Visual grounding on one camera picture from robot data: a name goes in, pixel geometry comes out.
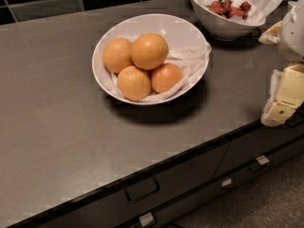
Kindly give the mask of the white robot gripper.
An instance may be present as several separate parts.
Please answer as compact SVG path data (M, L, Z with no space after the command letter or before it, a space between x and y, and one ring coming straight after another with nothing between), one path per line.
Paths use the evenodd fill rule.
M284 19L269 27L258 38L264 45L277 45L290 62L271 77L270 98L264 106L261 122L266 126L285 124L304 103L304 0L290 1Z

